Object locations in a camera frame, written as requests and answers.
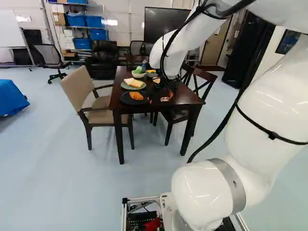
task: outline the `orange food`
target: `orange food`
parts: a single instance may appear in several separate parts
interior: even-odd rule
[[[139,92],[136,92],[136,91],[131,91],[129,93],[129,96],[134,100],[143,100],[143,96]]]

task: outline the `television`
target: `television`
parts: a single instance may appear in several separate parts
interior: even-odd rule
[[[144,41],[155,43],[164,34],[183,25],[190,10],[145,7]]]

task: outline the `table leg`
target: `table leg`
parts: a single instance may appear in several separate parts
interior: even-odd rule
[[[116,136],[116,145],[117,152],[119,155],[120,164],[124,164],[124,152],[123,152],[123,134],[122,134],[122,121],[121,114],[119,111],[114,110],[114,125],[115,125],[115,136]]]
[[[181,146],[180,154],[184,156],[186,154],[189,141],[191,140],[191,137],[194,133],[194,128],[197,123],[197,119],[199,116],[199,113],[201,111],[202,106],[194,106],[189,110],[189,118],[187,120],[187,125],[184,133],[184,138]]]

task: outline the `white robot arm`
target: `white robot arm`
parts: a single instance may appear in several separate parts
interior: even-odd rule
[[[226,9],[240,1],[209,0],[207,4],[213,2]],[[273,24],[308,33],[306,0],[256,0],[247,9]],[[167,76],[177,75],[186,52],[199,47],[223,22],[201,14],[187,24],[168,49]],[[160,67],[163,47],[173,33],[154,45],[152,67]],[[302,35],[238,101],[226,129],[230,154],[187,164],[174,173],[172,194],[180,217],[191,229],[214,230],[222,218],[260,203],[279,171],[307,144],[308,130],[303,129],[308,123],[307,66],[308,36]],[[172,229],[177,230],[179,218],[172,219]]]

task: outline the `plate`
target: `plate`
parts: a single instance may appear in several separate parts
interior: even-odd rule
[[[143,100],[134,100],[129,96],[129,91],[124,92],[121,95],[121,102],[127,105],[143,105],[148,103],[148,96],[145,91],[139,91],[139,93],[143,96]]]
[[[132,86],[127,85],[127,83],[123,81],[121,83],[121,87],[126,89],[126,90],[141,90],[141,89],[146,87],[146,83],[143,82],[143,84],[140,88],[136,88],[136,87],[132,87]]]

